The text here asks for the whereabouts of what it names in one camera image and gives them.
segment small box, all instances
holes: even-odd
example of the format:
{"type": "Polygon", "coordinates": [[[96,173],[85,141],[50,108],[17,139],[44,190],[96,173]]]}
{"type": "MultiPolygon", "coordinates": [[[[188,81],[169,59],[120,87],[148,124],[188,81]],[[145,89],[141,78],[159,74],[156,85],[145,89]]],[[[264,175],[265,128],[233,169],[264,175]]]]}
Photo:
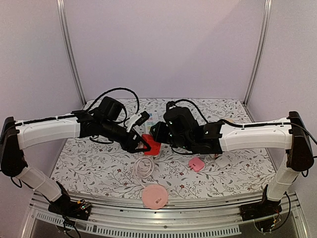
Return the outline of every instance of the small box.
{"type": "Polygon", "coordinates": [[[144,152],[145,155],[158,155],[160,151],[160,143],[154,141],[153,137],[148,134],[143,134],[142,138],[150,145],[151,150],[144,152]]]}
{"type": "Polygon", "coordinates": [[[205,163],[199,159],[198,157],[194,157],[188,162],[188,165],[191,169],[193,169],[195,172],[199,172],[200,170],[203,169],[205,166],[205,163]]]}

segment table surface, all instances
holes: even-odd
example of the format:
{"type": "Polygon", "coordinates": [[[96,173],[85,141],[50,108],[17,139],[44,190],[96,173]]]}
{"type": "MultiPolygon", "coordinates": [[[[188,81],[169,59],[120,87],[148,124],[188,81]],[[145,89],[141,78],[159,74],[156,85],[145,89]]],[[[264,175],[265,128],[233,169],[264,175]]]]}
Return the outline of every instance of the table surface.
{"type": "MultiPolygon", "coordinates": [[[[232,119],[239,123],[251,122],[238,100],[191,100],[209,121],[232,119]]],[[[136,110],[135,100],[120,101],[126,106],[128,113],[136,110]]],[[[141,99],[141,111],[146,110],[157,115],[158,120],[163,120],[168,101],[170,99],[141,99]]],[[[187,103],[180,105],[190,108],[199,124],[204,123],[195,108],[187,103]]],[[[145,126],[136,130],[144,133],[145,126]]],[[[132,175],[132,167],[138,156],[140,155],[123,151],[118,143],[103,145],[91,142],[89,138],[68,139],[51,178],[72,192],[140,198],[142,187],[132,175]]],[[[169,199],[208,198],[261,191],[275,175],[265,149],[225,152],[216,160],[207,156],[204,159],[205,167],[198,173],[188,167],[188,161],[192,157],[175,154],[169,146],[162,145],[160,154],[154,157],[154,172],[143,182],[164,186],[169,199]],[[217,160],[221,158],[228,161],[225,167],[219,166],[217,160]]]]}

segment white cable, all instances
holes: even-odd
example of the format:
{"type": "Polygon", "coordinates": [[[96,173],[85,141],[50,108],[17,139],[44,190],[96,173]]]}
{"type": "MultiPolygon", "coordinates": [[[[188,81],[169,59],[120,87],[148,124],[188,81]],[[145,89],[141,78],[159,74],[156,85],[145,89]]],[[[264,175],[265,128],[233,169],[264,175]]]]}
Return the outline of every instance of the white cable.
{"type": "Polygon", "coordinates": [[[269,232],[263,232],[263,228],[261,228],[261,231],[259,231],[259,229],[258,229],[257,226],[256,226],[256,221],[253,220],[253,225],[254,225],[254,227],[256,228],[256,230],[257,230],[258,232],[262,233],[263,235],[268,234],[268,233],[272,233],[272,231],[274,231],[273,228],[276,226],[277,223],[274,222],[274,225],[271,226],[271,229],[269,229],[269,232]]]}
{"type": "Polygon", "coordinates": [[[141,158],[138,158],[134,165],[133,165],[133,176],[134,178],[136,179],[137,182],[139,182],[139,184],[145,188],[145,185],[138,179],[139,178],[142,178],[142,179],[146,179],[148,178],[152,172],[154,170],[154,161],[153,159],[149,158],[149,157],[141,157],[141,158]],[[144,163],[144,165],[146,165],[147,169],[144,169],[140,166],[141,163],[144,163]]]}

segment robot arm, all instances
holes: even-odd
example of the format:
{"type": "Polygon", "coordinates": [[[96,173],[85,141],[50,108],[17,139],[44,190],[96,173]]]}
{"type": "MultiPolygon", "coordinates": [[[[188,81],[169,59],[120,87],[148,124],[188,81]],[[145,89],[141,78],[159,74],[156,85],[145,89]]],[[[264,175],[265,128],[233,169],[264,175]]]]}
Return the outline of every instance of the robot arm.
{"type": "Polygon", "coordinates": [[[251,220],[281,212],[280,200],[297,176],[311,168],[314,157],[309,135],[297,112],[279,120],[234,124],[226,120],[198,125],[188,108],[169,107],[165,122],[151,127],[156,142],[183,148],[194,154],[221,154],[224,151],[249,148],[280,148],[285,150],[283,162],[273,180],[265,187],[261,202],[240,207],[243,220],[251,220]]]}
{"type": "Polygon", "coordinates": [[[149,151],[150,145],[132,128],[141,125],[148,118],[146,112],[126,120],[128,128],[119,125],[117,120],[124,106],[109,97],[93,111],[74,111],[55,118],[33,121],[15,121],[13,117],[4,122],[0,138],[1,171],[16,177],[33,190],[40,192],[51,205],[49,210],[64,216],[87,220],[90,203],[70,201],[66,190],[58,182],[51,180],[43,172],[30,166],[24,160],[23,150],[44,142],[64,138],[84,138],[100,135],[118,142],[129,153],[149,151]],[[143,143],[146,148],[138,148],[143,143]]]}

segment purple wall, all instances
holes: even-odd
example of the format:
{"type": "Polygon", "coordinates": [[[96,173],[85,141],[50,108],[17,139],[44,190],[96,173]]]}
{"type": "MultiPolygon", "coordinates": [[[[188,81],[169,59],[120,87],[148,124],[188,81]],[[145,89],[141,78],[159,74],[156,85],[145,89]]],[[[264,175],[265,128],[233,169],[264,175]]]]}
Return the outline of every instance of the purple wall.
{"type": "MultiPolygon", "coordinates": [[[[317,2],[274,1],[249,109],[256,120],[272,120],[298,111],[306,128],[317,137],[317,2]]],[[[272,151],[279,166],[281,151],[272,151]]],[[[297,192],[312,237],[317,234],[317,166],[308,178],[299,176],[297,192]]]]}
{"type": "MultiPolygon", "coordinates": [[[[8,116],[35,119],[78,109],[56,1],[0,1],[0,123],[8,116]]],[[[61,141],[25,150],[34,167],[51,172],[61,141]]],[[[32,191],[0,173],[0,234],[18,237],[32,191]]]]}
{"type": "Polygon", "coordinates": [[[88,100],[118,86],[142,98],[242,99],[264,1],[68,0],[65,9],[88,100]]]}

